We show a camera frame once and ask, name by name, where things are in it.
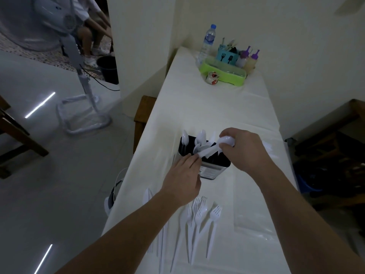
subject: white shirt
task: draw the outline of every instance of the white shirt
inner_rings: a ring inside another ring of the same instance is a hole
[[[95,0],[72,0],[73,5],[75,7],[75,14],[78,18],[80,18],[83,22],[88,19],[89,9],[94,12],[100,12],[98,4]],[[65,9],[70,9],[70,0],[56,0],[58,4],[60,4]]]

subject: black bucket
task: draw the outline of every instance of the black bucket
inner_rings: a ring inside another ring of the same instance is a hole
[[[99,66],[106,82],[110,82],[115,85],[119,84],[115,57],[100,57],[96,61],[96,64]]]

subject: green tray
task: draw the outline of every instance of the green tray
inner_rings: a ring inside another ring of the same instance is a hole
[[[199,72],[208,75],[209,72],[216,72],[219,81],[229,82],[235,86],[242,86],[246,78],[246,71],[242,68],[223,63],[213,57],[207,57],[199,68]]]

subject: purple bottle cap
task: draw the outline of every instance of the purple bottle cap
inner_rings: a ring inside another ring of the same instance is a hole
[[[258,52],[260,52],[260,50],[257,50],[256,54],[253,54],[253,55],[251,56],[251,58],[252,58],[252,59],[255,59],[255,60],[256,60],[256,59],[258,59],[258,55],[257,55],[257,54],[258,54]]]
[[[249,52],[249,49],[251,48],[251,46],[249,46],[248,48],[247,48],[247,50],[245,50],[245,51],[242,51],[241,52],[241,54],[240,54],[240,58],[248,58],[249,57],[249,55],[250,55],[250,52]]]

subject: water bottle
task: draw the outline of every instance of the water bottle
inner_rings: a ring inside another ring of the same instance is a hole
[[[207,58],[207,56],[210,54],[210,49],[213,46],[213,42],[215,39],[215,28],[217,26],[212,24],[210,26],[210,29],[207,30],[206,36],[204,37],[203,46],[200,50],[200,53],[198,55],[197,59],[197,65],[200,67],[200,65],[203,63],[203,61]]]

